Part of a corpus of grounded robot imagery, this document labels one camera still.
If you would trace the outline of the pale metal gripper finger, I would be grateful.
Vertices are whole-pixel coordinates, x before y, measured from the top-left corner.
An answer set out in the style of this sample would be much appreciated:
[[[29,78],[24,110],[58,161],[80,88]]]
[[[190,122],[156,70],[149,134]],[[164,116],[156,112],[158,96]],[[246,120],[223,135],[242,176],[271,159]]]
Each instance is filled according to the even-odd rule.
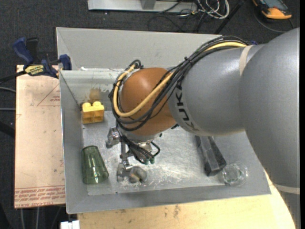
[[[125,160],[118,164],[116,177],[118,182],[123,182],[125,178],[130,180],[131,171],[133,169],[133,165],[130,165],[129,161]]]
[[[120,134],[116,127],[111,127],[107,134],[107,139],[105,141],[105,145],[107,148],[112,148],[113,146],[119,144],[120,142]]]

